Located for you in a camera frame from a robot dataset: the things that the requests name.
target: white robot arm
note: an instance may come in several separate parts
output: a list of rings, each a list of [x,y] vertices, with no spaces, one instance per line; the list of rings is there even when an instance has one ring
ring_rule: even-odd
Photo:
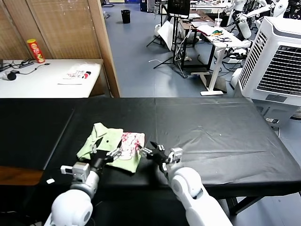
[[[165,155],[163,145],[151,143],[155,149],[141,147],[140,153],[159,165],[169,186],[183,204],[189,225],[232,226],[217,200],[208,194],[200,175],[192,168],[180,167],[182,149],[172,148]]]
[[[249,25],[246,22],[247,18],[251,17],[252,12],[250,12],[250,16],[243,14],[244,5],[246,2],[247,2],[247,0],[234,0],[232,7],[226,7],[226,9],[224,10],[224,12],[229,12],[230,9],[233,9],[232,18],[234,19],[234,22],[229,24],[228,26],[237,24],[238,30],[242,35],[239,38],[241,40],[248,39],[252,35]],[[263,7],[267,6],[266,0],[257,0],[257,2]]]
[[[62,174],[73,175],[75,182],[70,190],[60,194],[53,202],[51,214],[44,226],[84,226],[89,221],[93,199],[100,175],[106,163],[113,162],[121,155],[121,149],[108,152],[105,157],[97,154],[92,158],[91,165],[77,162],[73,167],[61,166]]]
[[[262,7],[258,8],[256,10],[253,10],[252,12],[249,12],[248,14],[240,13],[237,15],[237,19],[239,21],[238,27],[240,28],[240,31],[242,32],[245,39],[248,39],[252,35],[251,30],[246,22],[248,18],[257,16],[261,13],[268,12],[268,11],[271,11],[272,15],[274,17],[277,17],[277,16],[283,17],[283,15],[286,11],[286,8],[288,6],[288,0],[279,0],[276,3],[272,2],[271,4],[267,4],[267,2],[265,0],[257,0],[257,1],[262,5]],[[260,20],[256,20],[255,24],[257,27],[259,27],[261,24]]]

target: clutter on desk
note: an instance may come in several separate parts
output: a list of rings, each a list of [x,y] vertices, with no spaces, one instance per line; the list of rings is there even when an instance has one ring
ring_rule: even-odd
[[[82,85],[91,76],[91,72],[99,68],[99,64],[76,64],[70,68],[57,84],[59,85]]]
[[[42,51],[39,48],[37,41],[35,39],[29,39],[29,40],[27,40],[27,43],[28,43],[30,49],[32,50],[34,58],[36,58],[37,62],[39,64],[45,62]]]
[[[102,123],[95,123],[77,157],[90,160],[91,153],[97,150],[114,151],[121,142],[121,156],[108,164],[135,173],[140,161],[139,146],[144,147],[144,140],[144,133],[124,132],[123,129],[107,128]]]
[[[192,21],[191,22],[192,26],[194,26],[195,28],[198,28],[202,25],[208,25],[208,26],[211,26],[213,27],[214,26],[214,23],[212,21]]]
[[[201,18],[201,16],[197,13],[189,13],[189,19]]]
[[[232,41],[231,38],[225,36],[225,35],[217,35],[214,39],[212,39],[212,42],[230,42]]]
[[[10,72],[4,72],[4,74],[2,76],[2,79],[3,80],[7,80],[7,81],[13,81],[13,80],[15,80],[17,78],[16,74],[28,75],[28,74],[33,73],[34,71],[36,71],[40,67],[50,65],[50,63],[45,63],[45,64],[37,66],[36,68],[34,68],[33,70],[31,70],[29,72],[23,72],[23,71],[18,71],[17,70],[17,69],[21,69],[21,68],[30,66],[32,64],[34,64],[32,62],[32,59],[24,60],[20,64],[15,64],[14,61],[12,61],[11,63],[7,63],[7,66],[6,66],[6,68],[4,70],[6,70],[6,69],[8,69],[10,67],[15,68],[16,70],[11,70]]]
[[[8,68],[14,68],[14,69],[18,69],[18,68],[24,68],[30,65],[33,65],[33,59],[26,59],[23,60],[20,64],[15,64],[14,61],[12,61],[11,63],[0,63],[0,72],[5,71]]]
[[[216,19],[214,20],[214,26],[215,26],[215,27],[220,27],[220,26],[221,26],[221,23],[222,23],[222,19],[220,19],[220,18],[216,18]]]
[[[210,27],[209,25],[206,24],[197,27],[197,30],[199,30],[206,36],[216,36],[222,34],[222,31],[219,31],[216,27]]]

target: red chip can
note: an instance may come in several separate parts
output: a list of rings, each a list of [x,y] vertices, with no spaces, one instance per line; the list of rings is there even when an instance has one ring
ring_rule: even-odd
[[[36,58],[37,62],[39,64],[45,62],[42,51],[39,48],[37,41],[35,39],[29,39],[29,40],[27,40],[27,43],[28,43],[30,49],[32,50],[34,58]]]

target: white desk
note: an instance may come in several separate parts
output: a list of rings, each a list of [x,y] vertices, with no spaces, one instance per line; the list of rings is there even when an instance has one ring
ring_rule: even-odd
[[[17,74],[13,81],[2,79],[4,72],[10,72],[13,68],[0,72],[0,98],[83,98],[89,97],[93,86],[101,71],[103,60],[101,59],[61,59],[46,60],[50,65],[38,68],[30,74]],[[58,85],[72,66],[83,63],[97,63],[88,79],[81,85]],[[17,69],[21,73],[28,73],[41,64],[34,63],[25,68]]]
[[[224,9],[227,6],[226,2],[217,4],[217,5],[202,5],[202,4],[197,4],[198,1],[190,1],[190,9]]]
[[[224,28],[219,27],[217,28],[217,30],[222,30],[223,35],[221,37],[227,37],[230,38],[232,41],[228,41],[228,42],[215,42],[214,39],[217,36],[206,36],[206,38],[215,46],[216,48],[216,52],[218,53],[218,57],[216,59],[215,62],[215,67],[214,67],[214,71],[209,83],[209,87],[207,86],[207,80],[205,77],[205,74],[207,73],[199,73],[200,74],[200,78],[203,82],[203,84],[205,85],[207,91],[202,91],[201,95],[202,96],[213,96],[213,95],[222,95],[223,92],[222,91],[214,91],[214,86],[216,83],[216,79],[218,77],[218,73],[220,70],[220,67],[222,65],[222,59],[223,56],[225,54],[225,50],[226,48],[230,48],[230,47],[243,47],[244,44],[241,40],[239,40],[238,38],[236,38],[233,34],[229,33],[228,31],[226,31]]]

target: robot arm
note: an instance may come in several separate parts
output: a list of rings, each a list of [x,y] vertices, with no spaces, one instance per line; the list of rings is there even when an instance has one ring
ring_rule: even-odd
[[[154,160],[168,180],[169,186],[183,204],[190,226],[232,226],[225,212],[202,184],[192,168],[180,167],[182,149],[172,148],[165,155],[163,145],[151,142],[155,149],[140,147],[140,154]]]
[[[102,170],[106,163],[113,162],[121,155],[121,149],[108,152],[105,157],[95,154],[91,165],[77,162],[73,167],[61,166],[62,174],[73,175],[70,190],[60,194],[53,202],[51,214],[44,226],[84,226],[89,221],[93,199]]]
[[[226,8],[224,8],[223,13],[226,14],[228,12],[231,12],[234,8],[234,4],[231,4],[230,2],[227,3]]]
[[[250,17],[256,16],[256,15],[259,15],[260,13],[268,12],[271,9],[272,9],[271,5],[265,5],[263,7],[260,7],[256,10],[249,12],[248,14],[245,15],[245,17],[250,18]]]

